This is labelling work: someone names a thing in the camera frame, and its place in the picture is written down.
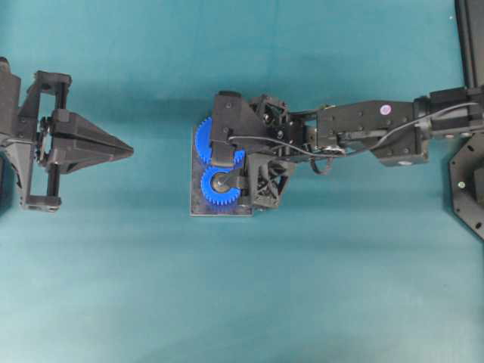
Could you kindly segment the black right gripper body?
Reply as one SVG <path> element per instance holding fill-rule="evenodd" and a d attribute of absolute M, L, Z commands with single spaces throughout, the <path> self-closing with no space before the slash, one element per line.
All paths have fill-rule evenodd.
<path fill-rule="evenodd" d="M 243 143 L 241 175 L 247 186 L 241 191 L 241 204 L 251 209 L 277 209 L 296 165 L 309 161 L 316 152 L 306 123 L 316 118 L 317 111 L 291 112 L 285 102 L 269 95 L 251 99 L 249 106 L 262 130 Z"/>

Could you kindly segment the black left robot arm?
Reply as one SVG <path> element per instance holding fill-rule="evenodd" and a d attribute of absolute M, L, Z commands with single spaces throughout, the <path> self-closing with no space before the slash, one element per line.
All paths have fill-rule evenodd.
<path fill-rule="evenodd" d="M 71 76 L 37 71 L 23 102 L 20 77 L 1 59 L 1 151 L 17 176 L 20 206 L 53 213 L 60 177 L 125 159 L 131 146 L 67 108 Z"/>

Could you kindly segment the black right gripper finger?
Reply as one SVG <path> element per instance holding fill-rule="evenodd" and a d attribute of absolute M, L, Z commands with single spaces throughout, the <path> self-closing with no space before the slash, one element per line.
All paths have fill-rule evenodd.
<path fill-rule="evenodd" d="M 249 178 L 244 175 L 235 175 L 235 174 L 227 174 L 223 176 L 221 179 L 221 185 L 226 186 L 227 188 L 237 188 L 241 190 L 248 190 L 249 185 Z"/>

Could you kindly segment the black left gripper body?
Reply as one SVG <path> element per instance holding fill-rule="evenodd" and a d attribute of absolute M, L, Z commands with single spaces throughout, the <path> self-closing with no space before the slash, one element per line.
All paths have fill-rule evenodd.
<path fill-rule="evenodd" d="M 61 206 L 58 196 L 60 170 L 57 166 L 48 166 L 45 151 L 48 136 L 52 134 L 54 122 L 48 117 L 39 118 L 41 96 L 54 96 L 54 108 L 65 109 L 67 96 L 72 84 L 71 76 L 64 73 L 37 71 L 34 82 L 27 89 L 26 98 L 19 108 L 17 130 L 17 190 L 20 206 L 29 210 L 57 210 Z M 34 163 L 45 167 L 48 173 L 46 195 L 31 194 Z"/>

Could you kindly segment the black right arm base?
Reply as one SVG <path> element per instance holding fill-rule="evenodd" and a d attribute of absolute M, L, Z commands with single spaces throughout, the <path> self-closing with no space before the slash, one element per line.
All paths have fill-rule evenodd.
<path fill-rule="evenodd" d="M 483 2 L 456 1 L 455 9 L 465 85 L 479 104 L 467 108 L 467 140 L 448 163 L 451 200 L 455 215 L 483 238 Z"/>

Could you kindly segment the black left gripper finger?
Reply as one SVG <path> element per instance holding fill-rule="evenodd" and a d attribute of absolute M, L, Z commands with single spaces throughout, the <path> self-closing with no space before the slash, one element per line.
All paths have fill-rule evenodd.
<path fill-rule="evenodd" d="M 60 174 L 70 174 L 90 166 L 128 158 L 133 155 L 133 149 L 107 145 L 67 145 L 54 147 L 51 153 L 47 173 L 57 169 Z"/>
<path fill-rule="evenodd" d="M 70 112 L 67 109 L 56 109 L 52 112 L 51 117 L 54 123 L 53 132 L 55 136 L 90 141 L 120 150 L 133 151 L 131 146 L 105 132 L 78 113 Z"/>

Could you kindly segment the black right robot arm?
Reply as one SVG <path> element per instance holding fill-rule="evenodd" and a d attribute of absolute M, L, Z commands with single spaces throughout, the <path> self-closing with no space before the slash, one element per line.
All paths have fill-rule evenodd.
<path fill-rule="evenodd" d="M 210 184 L 244 206 L 278 207 L 298 163 L 373 154 L 385 166 L 425 163 L 428 142 L 483 130 L 483 90 L 452 88 L 413 101 L 361 101 L 294 112 L 277 98 L 219 92 L 212 111 Z"/>

